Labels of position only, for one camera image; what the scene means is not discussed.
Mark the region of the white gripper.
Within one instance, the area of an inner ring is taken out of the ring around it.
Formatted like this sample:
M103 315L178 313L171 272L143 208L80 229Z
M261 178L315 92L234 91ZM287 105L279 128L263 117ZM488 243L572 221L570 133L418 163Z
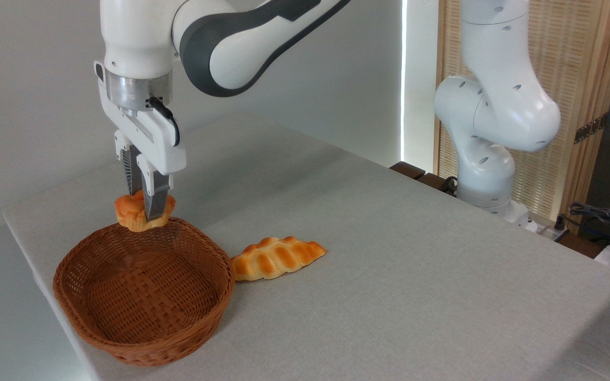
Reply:
M128 111L114 104L108 96L111 73L102 62L95 61L94 67L102 108L116 126L112 140L116 158L123 164L129 194L143 189L146 220L159 219L171 188L169 174L186 166L184 145L176 143L177 129L160 111L148 107Z

